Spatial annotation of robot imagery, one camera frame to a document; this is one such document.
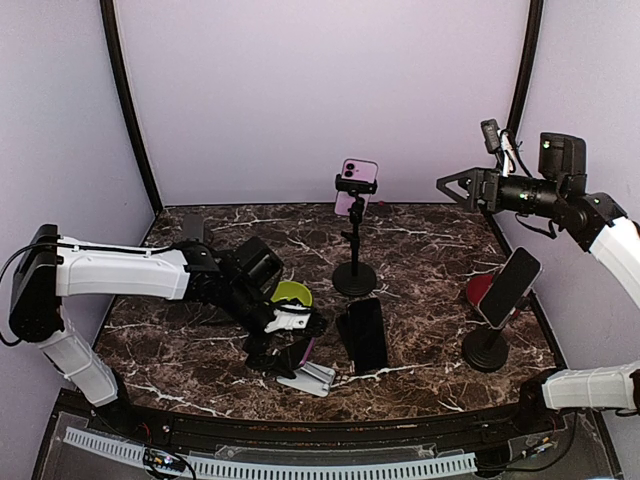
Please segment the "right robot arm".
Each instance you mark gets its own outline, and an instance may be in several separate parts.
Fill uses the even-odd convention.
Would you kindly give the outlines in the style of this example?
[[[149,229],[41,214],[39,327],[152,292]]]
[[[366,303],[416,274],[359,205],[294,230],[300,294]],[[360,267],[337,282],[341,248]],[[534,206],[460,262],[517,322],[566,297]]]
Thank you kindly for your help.
[[[475,167],[441,177],[437,189],[469,211],[512,211],[547,219],[549,235],[566,231],[637,301],[639,226],[610,195],[587,193],[585,141],[541,133],[537,178],[509,174],[509,163],[519,154],[504,131],[486,135],[485,143],[490,152],[502,154],[500,167]],[[521,434],[534,432],[549,410],[614,409],[633,415],[639,411],[639,364],[559,370],[534,380],[529,394],[510,413],[511,426]]]

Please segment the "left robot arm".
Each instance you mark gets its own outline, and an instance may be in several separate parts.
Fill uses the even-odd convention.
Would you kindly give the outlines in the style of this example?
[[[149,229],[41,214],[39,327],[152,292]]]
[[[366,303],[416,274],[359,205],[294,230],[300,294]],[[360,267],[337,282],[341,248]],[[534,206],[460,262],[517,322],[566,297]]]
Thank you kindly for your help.
[[[293,369],[280,355],[268,353],[270,336],[309,320],[300,307],[273,305],[283,264],[257,237],[231,250],[196,239],[141,248],[81,241],[44,224],[6,263],[16,267],[8,317],[14,337],[2,344],[37,346],[94,408],[102,408],[103,421],[120,436],[140,429],[140,412],[128,404],[115,371],[64,314],[63,299],[124,295],[213,305],[247,332],[247,366],[284,377]]]

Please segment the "white folding phone stand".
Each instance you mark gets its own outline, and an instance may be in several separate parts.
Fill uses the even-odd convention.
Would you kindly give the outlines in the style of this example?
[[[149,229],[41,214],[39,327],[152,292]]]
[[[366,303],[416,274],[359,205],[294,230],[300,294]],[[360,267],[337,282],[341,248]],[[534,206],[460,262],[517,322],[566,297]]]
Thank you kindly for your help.
[[[296,390],[317,396],[329,395],[331,386],[336,377],[336,371],[332,368],[307,362],[294,371],[295,377],[289,379],[278,376],[276,381]]]

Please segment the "large black phone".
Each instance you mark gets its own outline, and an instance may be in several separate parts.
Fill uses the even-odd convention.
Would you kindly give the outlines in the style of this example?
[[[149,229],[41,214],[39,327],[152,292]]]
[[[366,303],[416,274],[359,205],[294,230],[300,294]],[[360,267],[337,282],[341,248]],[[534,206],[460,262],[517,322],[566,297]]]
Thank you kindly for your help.
[[[381,303],[367,298],[351,303],[347,326],[353,351],[354,370],[363,374],[388,366],[388,354]]]

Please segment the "purple edged phone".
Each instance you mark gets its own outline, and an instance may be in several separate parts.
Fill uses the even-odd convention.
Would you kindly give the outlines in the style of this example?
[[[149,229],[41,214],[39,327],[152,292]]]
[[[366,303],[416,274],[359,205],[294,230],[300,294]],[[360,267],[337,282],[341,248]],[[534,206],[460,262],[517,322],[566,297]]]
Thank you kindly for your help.
[[[302,338],[287,346],[280,352],[280,358],[290,370],[297,370],[303,366],[315,345],[314,337]]]

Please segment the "grey small phone stand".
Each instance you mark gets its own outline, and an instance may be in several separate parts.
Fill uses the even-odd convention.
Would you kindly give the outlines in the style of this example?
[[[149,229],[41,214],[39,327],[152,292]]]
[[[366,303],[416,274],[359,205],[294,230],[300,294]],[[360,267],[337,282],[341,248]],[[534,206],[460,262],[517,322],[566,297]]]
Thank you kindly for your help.
[[[205,237],[204,218],[197,214],[187,214],[182,221],[182,234],[185,240],[202,243]]]

